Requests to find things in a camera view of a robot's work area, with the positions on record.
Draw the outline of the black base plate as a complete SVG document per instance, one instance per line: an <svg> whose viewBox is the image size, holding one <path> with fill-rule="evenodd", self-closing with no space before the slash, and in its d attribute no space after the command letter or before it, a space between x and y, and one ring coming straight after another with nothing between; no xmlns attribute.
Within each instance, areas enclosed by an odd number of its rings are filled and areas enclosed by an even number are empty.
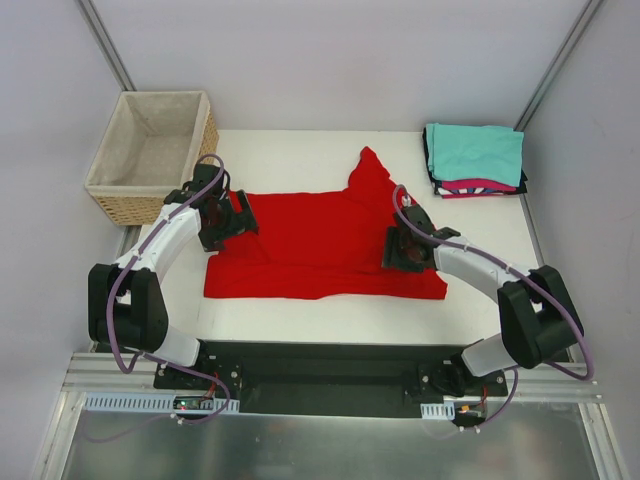
<svg viewBox="0 0 640 480"><path fill-rule="evenodd" d="M157 369L158 390L202 393L217 377L218 399L231 397L243 413L366 418L417 418L423 404L445 396L507 394L502 371L463 373L458 345L366 345L207 341L198 376Z"/></svg>

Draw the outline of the red t shirt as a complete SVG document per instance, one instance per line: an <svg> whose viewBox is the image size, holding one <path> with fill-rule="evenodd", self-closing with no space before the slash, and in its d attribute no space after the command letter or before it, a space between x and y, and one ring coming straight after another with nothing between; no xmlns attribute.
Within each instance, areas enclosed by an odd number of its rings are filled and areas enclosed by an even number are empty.
<svg viewBox="0 0 640 480"><path fill-rule="evenodd" d="M248 194L258 230L225 241L224 250L209 258L204 296L444 299L448 286L434 270L382 266L395 187L377 154L365 147L340 191Z"/></svg>

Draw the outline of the black t shirt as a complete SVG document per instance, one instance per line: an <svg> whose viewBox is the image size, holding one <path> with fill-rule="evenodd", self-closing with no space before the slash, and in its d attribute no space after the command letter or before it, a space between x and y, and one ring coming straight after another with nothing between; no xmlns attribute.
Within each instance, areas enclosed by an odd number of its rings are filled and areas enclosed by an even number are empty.
<svg viewBox="0 0 640 480"><path fill-rule="evenodd" d="M427 128L424 127L422 130L422 144L423 144L423 151L424 151L424 156L425 156L425 164L427 167L427 174L428 174L428 178L429 181L433 187L433 192L435 195L437 195L435 193L435 189L434 189L434 183L436 181L441 181L435 178L434 174L431 171L430 165L429 165L429 161L431 160L430 157L430 150L429 150L429 146L428 146L428 140L427 140ZM514 186L517 188L517 193L513 194L513 195L504 195L504 196L518 196L518 195L522 195L525 194L527 192L527 186L526 186L526 182L528 180L528 177L526 176L524 171L521 171L521 175L520 175L520 181L519 184L517 186Z"/></svg>

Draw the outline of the left aluminium frame post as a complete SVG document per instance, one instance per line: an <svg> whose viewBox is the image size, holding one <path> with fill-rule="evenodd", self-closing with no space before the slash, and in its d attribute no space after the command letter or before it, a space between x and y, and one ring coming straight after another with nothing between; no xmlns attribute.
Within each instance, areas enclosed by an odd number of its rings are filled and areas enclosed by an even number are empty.
<svg viewBox="0 0 640 480"><path fill-rule="evenodd" d="M118 49L92 0L75 0L75 4L83 17L91 35L102 53L116 83L122 91L136 91L136 86L130 76Z"/></svg>

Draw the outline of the pink t shirt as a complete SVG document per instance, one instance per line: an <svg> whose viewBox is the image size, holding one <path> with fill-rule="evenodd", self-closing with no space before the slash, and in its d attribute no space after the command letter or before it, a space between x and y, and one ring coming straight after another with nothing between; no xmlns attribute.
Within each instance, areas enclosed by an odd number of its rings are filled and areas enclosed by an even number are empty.
<svg viewBox="0 0 640 480"><path fill-rule="evenodd" d="M504 196L517 193L517 188L487 179L436 181L435 193L443 198Z"/></svg>

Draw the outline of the wicker basket with cloth liner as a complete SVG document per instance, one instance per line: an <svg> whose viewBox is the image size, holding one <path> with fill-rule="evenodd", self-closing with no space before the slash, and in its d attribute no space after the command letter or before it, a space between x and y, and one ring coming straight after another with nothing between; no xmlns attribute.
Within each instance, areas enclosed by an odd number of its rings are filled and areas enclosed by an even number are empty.
<svg viewBox="0 0 640 480"><path fill-rule="evenodd" d="M115 225L149 225L218 141L206 92L123 92L85 189Z"/></svg>

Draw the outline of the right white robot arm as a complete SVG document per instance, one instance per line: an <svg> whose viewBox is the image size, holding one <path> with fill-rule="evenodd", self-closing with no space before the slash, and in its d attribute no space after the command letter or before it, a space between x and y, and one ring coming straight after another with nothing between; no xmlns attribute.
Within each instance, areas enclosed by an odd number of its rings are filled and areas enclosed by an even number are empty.
<svg viewBox="0 0 640 480"><path fill-rule="evenodd" d="M594 376L593 361L579 374L553 357L576 344L586 349L584 329L564 280L553 267L521 271L478 248L449 227L437 229L418 204L395 206L382 266L410 273L434 270L452 275L498 306L500 332L455 354L440 375L452 394L473 394L498 371L546 364L579 381Z"/></svg>

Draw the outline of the aluminium frame post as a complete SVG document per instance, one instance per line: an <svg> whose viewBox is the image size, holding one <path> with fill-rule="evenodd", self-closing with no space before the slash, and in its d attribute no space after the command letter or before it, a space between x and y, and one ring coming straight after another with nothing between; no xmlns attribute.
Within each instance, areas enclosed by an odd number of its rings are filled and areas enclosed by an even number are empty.
<svg viewBox="0 0 640 480"><path fill-rule="evenodd" d="M563 72L587 31L606 4L606 0L588 0L584 2L568 33L537 83L523 112L516 121L515 131L524 132L526 130L551 91L555 81Z"/></svg>
<svg viewBox="0 0 640 480"><path fill-rule="evenodd" d="M116 83L122 91L136 91L136 86L130 76L118 49L92 0L75 0L75 4L83 17L91 35L102 53Z"/></svg>

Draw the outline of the right aluminium frame post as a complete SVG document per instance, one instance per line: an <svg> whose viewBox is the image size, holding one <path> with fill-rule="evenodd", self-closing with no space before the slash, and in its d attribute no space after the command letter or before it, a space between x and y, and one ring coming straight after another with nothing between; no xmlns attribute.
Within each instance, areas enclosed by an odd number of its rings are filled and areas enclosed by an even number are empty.
<svg viewBox="0 0 640 480"><path fill-rule="evenodd" d="M606 0L588 0L584 2L568 33L537 83L523 112L516 121L515 131L524 132L526 130L551 91L555 81L563 72L587 31L606 4Z"/></svg>

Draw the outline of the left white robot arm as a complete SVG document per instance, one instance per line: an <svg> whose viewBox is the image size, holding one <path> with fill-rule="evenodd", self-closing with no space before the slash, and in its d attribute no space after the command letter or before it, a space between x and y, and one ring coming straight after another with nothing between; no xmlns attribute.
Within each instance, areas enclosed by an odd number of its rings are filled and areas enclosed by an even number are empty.
<svg viewBox="0 0 640 480"><path fill-rule="evenodd" d="M125 374L136 364L123 359L123 351L129 350L136 359L178 365L176 375L188 388L204 387L212 369L201 358L204 344L171 326L162 281L191 240L199 240L207 253L218 253L227 240L258 229L247 194L231 190L221 157L202 155L191 179L164 198L147 233L114 263L90 270L90 338L110 347Z"/></svg>

